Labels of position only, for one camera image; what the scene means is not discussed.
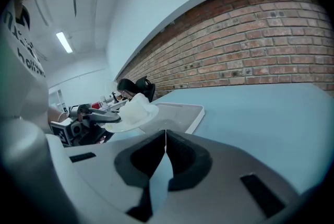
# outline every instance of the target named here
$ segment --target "black hair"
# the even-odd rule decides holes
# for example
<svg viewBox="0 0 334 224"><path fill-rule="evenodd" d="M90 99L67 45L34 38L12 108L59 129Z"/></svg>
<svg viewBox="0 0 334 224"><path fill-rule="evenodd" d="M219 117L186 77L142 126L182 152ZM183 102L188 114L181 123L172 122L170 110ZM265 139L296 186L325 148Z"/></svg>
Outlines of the black hair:
<svg viewBox="0 0 334 224"><path fill-rule="evenodd" d="M142 90L135 83L133 83L130 79L127 78L123 78L118 82L117 90L119 92L127 90L134 94L142 93Z"/></svg>

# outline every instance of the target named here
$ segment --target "brick wall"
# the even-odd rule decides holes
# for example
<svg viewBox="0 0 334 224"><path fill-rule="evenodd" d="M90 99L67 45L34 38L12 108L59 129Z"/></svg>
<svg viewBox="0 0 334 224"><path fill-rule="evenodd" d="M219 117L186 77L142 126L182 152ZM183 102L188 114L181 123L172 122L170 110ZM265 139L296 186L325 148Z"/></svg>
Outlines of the brick wall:
<svg viewBox="0 0 334 224"><path fill-rule="evenodd" d="M317 0L208 0L156 35L117 80L173 89L313 82L334 92L331 23Z"/></svg>

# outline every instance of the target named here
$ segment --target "white shirt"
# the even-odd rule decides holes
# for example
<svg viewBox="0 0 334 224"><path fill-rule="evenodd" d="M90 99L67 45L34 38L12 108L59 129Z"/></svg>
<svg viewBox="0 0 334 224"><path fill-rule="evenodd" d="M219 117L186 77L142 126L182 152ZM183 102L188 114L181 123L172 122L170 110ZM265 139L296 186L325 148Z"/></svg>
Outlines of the white shirt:
<svg viewBox="0 0 334 224"><path fill-rule="evenodd" d="M0 23L0 116L22 117L50 133L49 92L26 21L16 23L11 0Z"/></svg>
<svg viewBox="0 0 334 224"><path fill-rule="evenodd" d="M148 98L145 97L142 93L137 93L134 95L134 97L131 99L131 101L140 101L142 104L149 104Z"/></svg>

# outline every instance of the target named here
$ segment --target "chair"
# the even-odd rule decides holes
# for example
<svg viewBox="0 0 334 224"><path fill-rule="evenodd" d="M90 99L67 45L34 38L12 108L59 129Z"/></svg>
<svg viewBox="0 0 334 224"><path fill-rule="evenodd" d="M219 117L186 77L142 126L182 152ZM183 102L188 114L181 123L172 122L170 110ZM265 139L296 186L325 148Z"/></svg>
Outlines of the chair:
<svg viewBox="0 0 334 224"><path fill-rule="evenodd" d="M142 90L142 93L145 95L146 98L148 98L148 101L151 102L153 100L153 95L156 90L156 85L152 84L147 79L147 76L144 76L141 79L137 80L136 85Z"/></svg>

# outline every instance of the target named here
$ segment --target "t-shirt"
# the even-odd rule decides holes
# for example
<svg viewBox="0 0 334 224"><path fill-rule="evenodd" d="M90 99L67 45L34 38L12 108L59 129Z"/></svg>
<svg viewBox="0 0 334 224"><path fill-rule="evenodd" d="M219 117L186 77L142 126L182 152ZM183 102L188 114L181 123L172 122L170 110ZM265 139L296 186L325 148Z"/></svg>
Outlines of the t-shirt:
<svg viewBox="0 0 334 224"><path fill-rule="evenodd" d="M29 36L28 21L15 17L11 0L0 22L0 116L22 117L50 133L49 92L44 70Z"/></svg>

